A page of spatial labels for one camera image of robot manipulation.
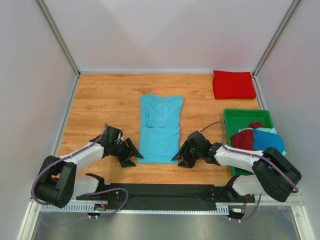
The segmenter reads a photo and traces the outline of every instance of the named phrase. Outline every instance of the pile of clothes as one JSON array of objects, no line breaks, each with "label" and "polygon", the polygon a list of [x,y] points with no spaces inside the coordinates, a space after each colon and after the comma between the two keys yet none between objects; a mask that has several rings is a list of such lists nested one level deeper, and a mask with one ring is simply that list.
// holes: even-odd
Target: pile of clothes
[{"label": "pile of clothes", "polygon": [[248,128],[240,129],[231,137],[231,146],[251,151],[265,151],[272,147],[285,155],[285,143],[275,128],[265,128],[260,122],[249,124]]}]

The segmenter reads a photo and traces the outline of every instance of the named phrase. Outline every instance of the blue cloth in bin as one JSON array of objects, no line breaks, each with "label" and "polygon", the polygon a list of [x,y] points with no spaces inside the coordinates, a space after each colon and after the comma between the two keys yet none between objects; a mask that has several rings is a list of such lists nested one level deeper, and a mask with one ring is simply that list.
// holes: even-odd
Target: blue cloth in bin
[{"label": "blue cloth in bin", "polygon": [[265,151],[268,147],[277,149],[280,153],[285,150],[284,140],[280,135],[253,129],[253,145],[254,149]]},{"label": "blue cloth in bin", "polygon": [[140,98],[141,121],[139,164],[177,164],[171,159],[179,151],[181,96],[162,97],[154,94]]}]

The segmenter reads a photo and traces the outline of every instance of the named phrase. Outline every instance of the red cloth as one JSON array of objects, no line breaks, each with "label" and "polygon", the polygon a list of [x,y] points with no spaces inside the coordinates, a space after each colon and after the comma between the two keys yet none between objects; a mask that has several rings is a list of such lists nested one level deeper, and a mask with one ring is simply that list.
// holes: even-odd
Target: red cloth
[{"label": "red cloth", "polygon": [[261,122],[253,122],[250,123],[248,128],[257,129],[257,128],[265,128],[265,126]]},{"label": "red cloth", "polygon": [[254,140],[254,131],[251,129],[243,130],[231,137],[231,146],[237,149],[255,151],[252,147]]},{"label": "red cloth", "polygon": [[215,99],[254,99],[256,92],[250,72],[213,71]]}]

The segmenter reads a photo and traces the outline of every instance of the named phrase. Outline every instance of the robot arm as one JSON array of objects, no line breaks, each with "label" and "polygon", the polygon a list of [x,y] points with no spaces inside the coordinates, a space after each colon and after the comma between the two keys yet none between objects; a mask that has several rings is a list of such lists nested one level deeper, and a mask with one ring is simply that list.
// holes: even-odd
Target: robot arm
[{"label": "robot arm", "polygon": [[[172,160],[182,160],[178,166],[193,168],[198,159],[208,164],[233,166],[255,175],[235,176],[228,182],[239,195],[267,193],[279,202],[285,202],[293,192],[293,184],[301,179],[301,173],[275,148],[266,151],[240,150],[221,143],[211,144],[199,131],[191,133]],[[268,162],[278,168],[281,175]]]},{"label": "robot arm", "polygon": [[90,140],[69,155],[46,157],[40,173],[54,162],[62,158],[66,160],[60,161],[41,175],[35,187],[35,196],[46,203],[63,208],[72,198],[97,190],[101,180],[99,176],[89,173],[76,179],[76,173],[87,165],[109,155],[116,156],[123,168],[136,166],[130,160],[132,156],[143,159],[130,138],[124,140],[120,129],[108,126],[101,138],[93,144],[97,139],[98,137]]}]

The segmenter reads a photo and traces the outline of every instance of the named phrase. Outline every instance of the gray floor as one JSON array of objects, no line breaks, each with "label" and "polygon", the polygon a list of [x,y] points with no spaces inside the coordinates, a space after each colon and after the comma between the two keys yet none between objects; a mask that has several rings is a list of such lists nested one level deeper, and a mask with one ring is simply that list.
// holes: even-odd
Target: gray floor
[{"label": "gray floor", "polygon": [[[250,213],[253,206],[247,207]],[[86,213],[50,212],[39,217],[63,224]],[[260,206],[247,222],[224,216],[119,213],[104,219],[85,219],[67,226],[48,227],[37,222],[33,240],[299,240],[291,208]]]}]

